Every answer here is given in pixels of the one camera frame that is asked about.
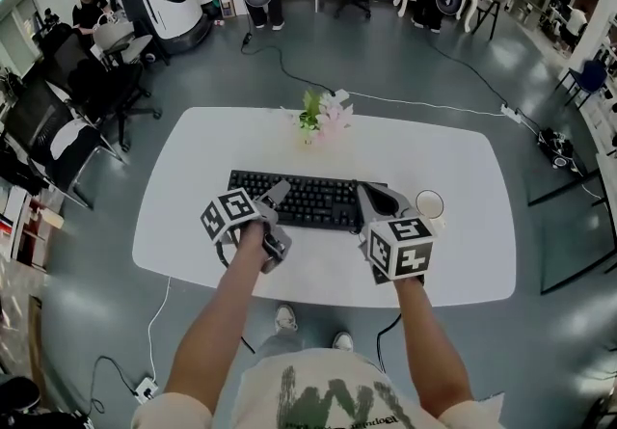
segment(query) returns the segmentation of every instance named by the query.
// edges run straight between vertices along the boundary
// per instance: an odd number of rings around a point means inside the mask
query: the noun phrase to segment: forearm
[[[395,282],[401,307],[407,359],[420,405],[434,417],[471,400],[463,361],[437,322],[418,280]]]
[[[261,248],[238,250],[214,298],[180,342],[166,392],[192,396],[214,414],[265,257]]]

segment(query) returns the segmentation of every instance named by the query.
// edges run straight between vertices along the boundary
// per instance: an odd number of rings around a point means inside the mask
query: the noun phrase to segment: green leaf
[[[321,97],[319,94],[307,90],[305,92],[305,96],[303,98],[303,102],[305,104],[305,110],[307,111],[308,118],[311,121],[316,121],[317,116],[319,115],[319,100]]]

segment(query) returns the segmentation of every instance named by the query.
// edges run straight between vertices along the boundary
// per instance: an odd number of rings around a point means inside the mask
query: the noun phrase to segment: sneaker
[[[298,331],[298,324],[296,323],[296,315],[293,312],[291,306],[287,304],[281,304],[277,309],[277,317],[274,320],[274,328],[277,333],[280,330],[291,330],[293,332]]]
[[[347,332],[337,333],[335,341],[332,342],[332,348],[336,350],[344,350],[345,352],[354,351],[354,340]]]

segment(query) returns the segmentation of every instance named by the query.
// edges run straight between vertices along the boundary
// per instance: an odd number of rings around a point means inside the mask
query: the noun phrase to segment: gray jeans
[[[298,332],[283,328],[277,334],[270,336],[255,351],[255,364],[267,357],[300,352],[304,349],[304,344]]]

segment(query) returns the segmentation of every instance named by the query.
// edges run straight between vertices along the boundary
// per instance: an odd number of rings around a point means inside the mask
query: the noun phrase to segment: white table
[[[232,169],[386,182],[410,201],[433,189],[446,228],[434,246],[426,289],[435,306],[506,299],[516,282],[512,212],[501,170],[481,134],[355,116],[339,140],[307,147],[281,111],[192,108],[178,121],[152,171],[133,259],[145,269],[216,287],[225,268],[200,221],[225,192]],[[342,231],[286,228],[287,257],[261,275],[255,295],[332,306],[395,308],[390,284],[375,285]]]

